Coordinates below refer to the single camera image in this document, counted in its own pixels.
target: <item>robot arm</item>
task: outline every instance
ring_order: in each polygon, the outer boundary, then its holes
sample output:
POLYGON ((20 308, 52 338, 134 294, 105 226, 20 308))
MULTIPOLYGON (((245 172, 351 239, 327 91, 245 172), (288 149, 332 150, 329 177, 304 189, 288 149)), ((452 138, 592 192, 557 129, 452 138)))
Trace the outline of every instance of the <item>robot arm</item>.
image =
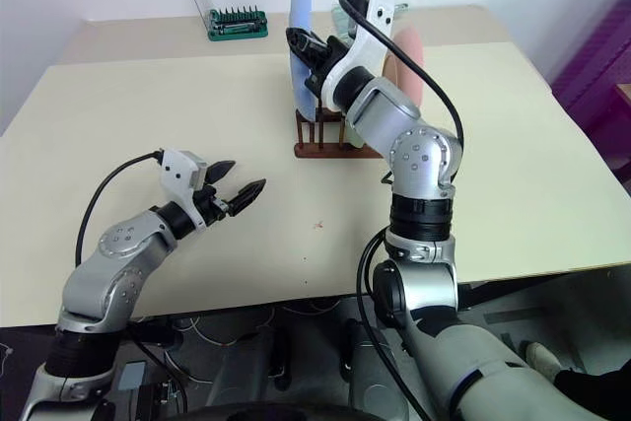
MULTIPOLYGON (((361 3, 340 0, 355 14, 361 3)), ((334 107, 326 105, 340 109, 390 166, 389 259, 374 271, 375 311, 401 335, 439 410, 469 421, 600 419, 566 398, 491 333, 457 319, 456 241, 450 230, 461 142, 426 123, 404 93, 387 79, 375 78, 358 56, 356 66, 332 84, 330 73, 344 54, 334 37, 323 43, 314 34, 288 29, 287 39, 312 69, 306 86, 317 96, 323 91, 318 84, 332 89, 334 107)), ((432 89, 444 95, 440 88, 432 89)))
POLYGON ((170 200, 110 227, 94 253, 68 278, 56 335, 35 380, 22 420, 92 419, 107 415, 102 402, 114 375, 114 358, 144 283, 177 241, 236 216, 265 186, 248 184, 231 201, 212 186, 235 162, 208 167, 190 152, 166 150, 161 183, 170 200))

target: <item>table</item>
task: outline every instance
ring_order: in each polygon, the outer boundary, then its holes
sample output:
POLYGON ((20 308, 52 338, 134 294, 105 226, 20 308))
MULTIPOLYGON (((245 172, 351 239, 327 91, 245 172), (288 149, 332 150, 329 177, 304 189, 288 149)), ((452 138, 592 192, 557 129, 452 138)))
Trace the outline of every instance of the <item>table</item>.
MULTIPOLYGON (((476 7, 407 16, 427 33, 427 70, 464 123, 458 281, 631 260, 631 198, 505 31, 476 7)), ((153 22, 86 25, 0 138, 0 325, 56 321, 94 189, 159 147, 237 160, 222 196, 260 177, 267 186, 242 215, 182 241, 147 282, 137 316, 353 292, 361 250, 387 224, 386 163, 294 158, 282 16, 270 16, 267 40, 223 43, 205 41, 191 19, 153 22)), ((452 128, 429 92, 422 112, 452 128)), ((120 175, 93 214, 84 256, 108 226, 164 202, 155 164, 120 175)))

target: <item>floor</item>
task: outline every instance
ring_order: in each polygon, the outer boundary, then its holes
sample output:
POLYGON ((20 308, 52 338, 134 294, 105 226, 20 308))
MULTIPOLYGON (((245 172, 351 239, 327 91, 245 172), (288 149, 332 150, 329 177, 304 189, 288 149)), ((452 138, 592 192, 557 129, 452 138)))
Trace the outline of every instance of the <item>floor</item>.
MULTIPOLYGON (((618 369, 631 358, 631 293, 627 290, 630 287, 628 265, 575 273, 463 311, 460 318, 487 328, 512 348, 519 350, 524 341, 537 340, 553 350, 565 367, 600 374, 618 369)), ((343 405, 348 402, 348 384, 339 375, 340 331, 348 317, 359 315, 353 298, 343 299, 332 310, 323 311, 335 301, 312 302, 315 306, 310 302, 293 302, 224 312, 201 317, 197 328, 219 341, 230 341, 266 322, 287 327, 294 349, 293 381, 287 391, 278 391, 268 384, 266 399, 343 405)), ((185 318, 177 324, 187 329, 190 320, 185 318)), ((182 335, 181 347, 170 352, 173 359, 196 378, 212 381, 226 349, 202 340, 192 329, 182 335)), ((396 333, 386 330, 386 337, 402 376, 414 392, 422 392, 418 371, 412 359, 400 349, 396 333)), ((5 329, 0 332, 0 342, 14 348, 0 380, 5 415, 0 419, 11 421, 20 409, 16 402, 25 396, 31 373, 45 356, 49 335, 5 329)), ((161 355, 162 351, 157 349, 155 353, 161 355)), ((135 347, 125 345, 117 361, 122 367, 127 361, 143 359, 135 347)), ((149 362, 145 383, 163 379, 162 372, 149 362)), ((210 388, 208 384, 189 382, 186 387, 189 409, 204 405, 210 388)), ((135 408, 135 393, 113 389, 107 398, 116 403, 116 420, 128 420, 128 407, 135 408)), ((427 398, 421 400, 429 405, 427 398)), ((175 414, 175 402, 164 409, 175 414)), ((410 419, 418 418, 410 413, 410 419)))

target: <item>black pants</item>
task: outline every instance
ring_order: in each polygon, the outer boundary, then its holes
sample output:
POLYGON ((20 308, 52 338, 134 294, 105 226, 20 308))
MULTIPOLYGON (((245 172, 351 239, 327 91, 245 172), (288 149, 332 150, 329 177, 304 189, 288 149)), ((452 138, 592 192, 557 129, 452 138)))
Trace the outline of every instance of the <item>black pants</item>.
POLYGON ((631 419, 631 360, 599 376, 562 370, 554 385, 568 398, 611 421, 631 419))

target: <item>person's foot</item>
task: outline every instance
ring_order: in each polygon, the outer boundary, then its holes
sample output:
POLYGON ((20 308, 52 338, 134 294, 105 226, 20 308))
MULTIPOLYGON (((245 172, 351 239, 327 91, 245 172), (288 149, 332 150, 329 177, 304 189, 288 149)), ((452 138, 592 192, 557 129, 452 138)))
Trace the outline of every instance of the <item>person's foot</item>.
POLYGON ((552 383, 562 369, 556 355, 538 342, 531 342, 526 347, 526 362, 552 383))

